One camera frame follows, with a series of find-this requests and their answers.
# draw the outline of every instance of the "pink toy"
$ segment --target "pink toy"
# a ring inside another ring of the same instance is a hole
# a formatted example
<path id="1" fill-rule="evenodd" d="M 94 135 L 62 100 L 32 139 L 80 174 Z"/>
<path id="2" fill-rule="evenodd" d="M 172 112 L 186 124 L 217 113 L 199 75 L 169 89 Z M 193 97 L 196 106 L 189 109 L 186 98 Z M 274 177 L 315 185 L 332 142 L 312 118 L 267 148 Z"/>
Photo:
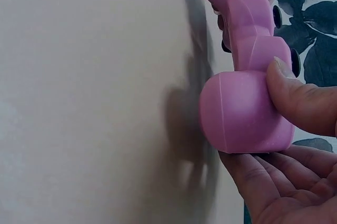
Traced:
<path id="1" fill-rule="evenodd" d="M 276 111 L 265 81 L 274 56 L 289 67 L 300 65 L 295 51 L 273 36 L 274 18 L 282 19 L 279 9 L 274 8 L 273 14 L 268 0 L 209 1 L 224 20 L 223 45 L 232 51 L 235 71 L 213 76 L 202 90 L 200 121 L 205 136 L 226 153 L 287 149 L 294 126 Z"/>

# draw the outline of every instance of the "pink plastic part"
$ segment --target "pink plastic part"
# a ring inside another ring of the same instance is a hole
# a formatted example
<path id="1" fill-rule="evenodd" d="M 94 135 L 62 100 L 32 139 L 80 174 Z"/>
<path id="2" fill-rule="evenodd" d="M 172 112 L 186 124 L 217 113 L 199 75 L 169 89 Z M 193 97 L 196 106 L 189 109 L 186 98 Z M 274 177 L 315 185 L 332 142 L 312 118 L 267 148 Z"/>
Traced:
<path id="1" fill-rule="evenodd" d="M 274 37 L 268 0 L 209 0 L 224 20 L 223 41 L 232 51 L 234 72 L 219 73 L 200 96 L 200 122 L 211 145 L 226 153 L 287 149 L 294 126 L 272 104 L 266 70 L 274 56 L 291 67 L 285 41 Z"/>

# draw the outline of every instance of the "fingernail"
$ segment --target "fingernail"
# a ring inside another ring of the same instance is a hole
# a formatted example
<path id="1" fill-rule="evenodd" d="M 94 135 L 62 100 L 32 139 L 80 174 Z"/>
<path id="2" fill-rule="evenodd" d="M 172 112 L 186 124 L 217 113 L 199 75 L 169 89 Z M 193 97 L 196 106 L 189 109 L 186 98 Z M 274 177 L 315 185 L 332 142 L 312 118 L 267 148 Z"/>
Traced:
<path id="1" fill-rule="evenodd" d="M 221 15 L 221 13 L 219 12 L 219 10 L 217 10 L 216 7 L 214 7 L 214 6 L 212 5 L 212 8 L 213 8 L 213 12 L 214 12 L 216 15 Z"/>
<path id="2" fill-rule="evenodd" d="M 216 11 L 213 9 L 213 12 L 216 14 L 216 15 L 221 15 L 221 13 L 219 11 Z"/>
<path id="3" fill-rule="evenodd" d="M 275 61 L 277 62 L 277 65 L 279 67 L 280 72 L 282 75 L 286 78 L 290 79 L 296 79 L 295 75 L 293 74 L 292 70 L 286 65 L 284 61 L 279 59 L 278 57 L 274 57 Z"/>

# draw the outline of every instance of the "beige wall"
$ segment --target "beige wall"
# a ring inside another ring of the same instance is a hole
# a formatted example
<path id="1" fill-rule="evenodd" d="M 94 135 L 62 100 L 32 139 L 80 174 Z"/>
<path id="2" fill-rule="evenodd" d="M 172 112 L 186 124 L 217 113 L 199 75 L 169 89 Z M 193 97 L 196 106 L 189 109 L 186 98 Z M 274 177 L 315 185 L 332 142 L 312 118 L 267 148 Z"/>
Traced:
<path id="1" fill-rule="evenodd" d="M 210 48 L 232 67 L 206 9 L 0 0 L 0 223 L 242 223 L 196 125 Z"/>

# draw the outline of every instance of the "black wheel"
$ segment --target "black wheel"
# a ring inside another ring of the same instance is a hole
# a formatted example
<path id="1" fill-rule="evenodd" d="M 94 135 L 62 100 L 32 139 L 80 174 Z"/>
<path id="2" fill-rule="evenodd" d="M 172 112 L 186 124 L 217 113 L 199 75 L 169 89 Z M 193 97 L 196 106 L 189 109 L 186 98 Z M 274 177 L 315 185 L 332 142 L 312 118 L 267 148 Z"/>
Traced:
<path id="1" fill-rule="evenodd" d="M 300 75 L 301 72 L 301 60 L 300 60 L 300 55 L 295 49 L 290 49 L 291 53 L 291 67 L 293 74 L 297 78 Z"/>
<path id="2" fill-rule="evenodd" d="M 232 53 L 230 49 L 228 49 L 225 44 L 223 43 L 223 41 L 221 42 L 221 47 L 223 49 L 224 52 L 228 52 L 228 53 Z"/>
<path id="3" fill-rule="evenodd" d="M 276 28 L 281 28 L 282 14 L 281 14 L 281 10 L 279 9 L 279 7 L 277 6 L 273 7 L 273 16 L 274 16 L 274 23 L 275 23 Z"/>

